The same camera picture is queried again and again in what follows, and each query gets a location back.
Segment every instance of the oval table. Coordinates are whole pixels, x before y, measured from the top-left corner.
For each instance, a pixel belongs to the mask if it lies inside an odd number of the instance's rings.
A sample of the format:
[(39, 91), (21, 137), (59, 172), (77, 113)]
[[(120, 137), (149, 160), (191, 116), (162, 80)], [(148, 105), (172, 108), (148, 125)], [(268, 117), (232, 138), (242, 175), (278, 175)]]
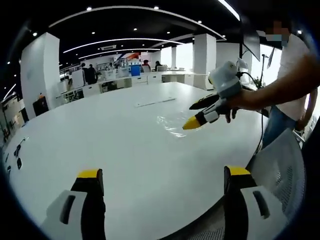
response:
[[(48, 206), (79, 172), (103, 170), (108, 240), (166, 237), (190, 224), (224, 194), (224, 166), (245, 167), (261, 137), (261, 115), (239, 110), (182, 130), (209, 92), (183, 83), (138, 86), (83, 98), (19, 129), (4, 156), (10, 184), (40, 226)], [(23, 138), (18, 170), (13, 153)]]

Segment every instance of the jeans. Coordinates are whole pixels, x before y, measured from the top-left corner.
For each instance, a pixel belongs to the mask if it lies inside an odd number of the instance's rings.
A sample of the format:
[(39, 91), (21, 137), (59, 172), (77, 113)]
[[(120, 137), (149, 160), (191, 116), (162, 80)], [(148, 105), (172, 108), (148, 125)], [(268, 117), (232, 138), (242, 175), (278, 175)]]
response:
[(285, 115), (276, 106), (271, 107), (268, 125), (266, 126), (263, 138), (262, 148), (264, 149), (272, 143), (286, 129), (293, 130), (296, 126), (296, 121)]

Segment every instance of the person's arm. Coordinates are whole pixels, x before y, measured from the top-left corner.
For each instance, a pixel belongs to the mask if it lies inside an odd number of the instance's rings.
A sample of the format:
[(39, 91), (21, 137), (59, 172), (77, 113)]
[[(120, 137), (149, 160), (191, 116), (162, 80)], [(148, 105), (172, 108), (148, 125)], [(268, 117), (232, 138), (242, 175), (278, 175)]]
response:
[(309, 102), (308, 102), (308, 107), (305, 111), (304, 116), (297, 121), (295, 129), (298, 131), (303, 130), (308, 122), (310, 121), (310, 118), (312, 117), (312, 113), (314, 112), (316, 102), (317, 102), (317, 97), (318, 97), (318, 89), (316, 88), (310, 93), (309, 96)]
[(260, 110), (299, 99), (320, 85), (320, 67), (314, 56), (304, 56), (286, 76), (257, 91), (242, 90), (228, 99), (231, 108)]

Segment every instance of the white t-shirt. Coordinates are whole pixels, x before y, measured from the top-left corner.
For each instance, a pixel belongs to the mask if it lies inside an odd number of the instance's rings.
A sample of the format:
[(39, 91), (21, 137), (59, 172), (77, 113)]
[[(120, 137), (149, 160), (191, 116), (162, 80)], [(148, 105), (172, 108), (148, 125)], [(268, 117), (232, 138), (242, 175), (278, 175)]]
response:
[[(297, 66), (298, 61), (307, 54), (309, 54), (309, 49), (306, 44), (299, 37), (291, 34), (287, 46), (282, 48), (277, 78), (282, 78), (291, 72)], [(297, 100), (279, 104), (277, 108), (289, 118), (297, 121), (304, 114), (305, 102), (306, 96), (303, 96)]]

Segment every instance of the person's hand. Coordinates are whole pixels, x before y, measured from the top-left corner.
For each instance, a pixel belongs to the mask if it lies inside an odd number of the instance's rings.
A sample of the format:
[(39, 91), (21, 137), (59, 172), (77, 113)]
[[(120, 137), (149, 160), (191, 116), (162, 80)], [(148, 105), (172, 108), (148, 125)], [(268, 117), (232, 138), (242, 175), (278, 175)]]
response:
[(307, 121), (305, 121), (304, 119), (300, 119), (300, 120), (296, 121), (294, 129), (300, 132), (305, 129), (307, 124), (308, 124)]
[(255, 91), (242, 89), (239, 94), (227, 100), (227, 105), (231, 108), (231, 110), (225, 115), (225, 119), (228, 124), (231, 122), (230, 115), (232, 115), (232, 119), (235, 119), (237, 111), (239, 109), (256, 109), (254, 101), (254, 92)]

